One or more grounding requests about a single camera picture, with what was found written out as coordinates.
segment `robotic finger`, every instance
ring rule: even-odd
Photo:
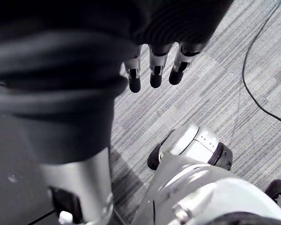
[[[128,74],[129,88],[133,93],[137,93],[141,89],[141,45],[135,48],[135,56],[133,59],[124,62],[126,72]]]
[[[172,85],[177,85],[182,80],[183,74],[186,69],[192,64],[195,56],[199,54],[204,45],[192,45],[188,43],[179,43],[174,66],[169,76],[169,82]]]
[[[161,85],[163,70],[172,44],[157,46],[150,45],[150,84],[153,88]]]

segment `silver robotic leg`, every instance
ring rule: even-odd
[[[174,130],[153,151],[160,164],[132,225],[204,225],[235,213],[281,221],[281,208],[257,187],[227,171],[230,163],[216,166],[229,152],[227,147],[218,151],[219,145],[216,135],[205,127],[189,124]],[[230,160],[224,157],[222,162]]]

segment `gray carpet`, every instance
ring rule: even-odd
[[[134,94],[127,88],[116,99],[112,130],[112,186],[126,220],[132,220],[154,175],[146,163],[150,151],[189,121],[207,125],[232,149],[232,172],[241,178],[263,190],[281,178],[281,123],[255,105],[241,82],[245,52],[276,3],[236,0],[177,86],[168,82],[177,45],[158,89],[150,87],[148,47],[143,47],[141,90]],[[281,7],[251,51],[246,81],[256,99],[281,117]]]

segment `robotic hand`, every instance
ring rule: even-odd
[[[0,110],[19,121],[60,223],[106,225],[111,217],[108,148],[114,98],[126,87],[119,76],[122,62],[130,89],[138,92],[140,49],[149,44],[150,83],[157,88],[170,47],[178,42],[170,74],[170,83],[178,84],[231,3],[0,0],[0,83],[6,84]],[[195,129],[174,131],[155,150],[158,154],[152,153],[151,166],[158,166],[155,181],[133,223],[206,224],[240,211],[281,220],[281,209],[261,191],[208,164],[229,169],[232,161],[218,155],[229,151],[214,138],[205,143]],[[156,199],[152,193],[159,193]],[[231,198],[240,206],[234,207]]]

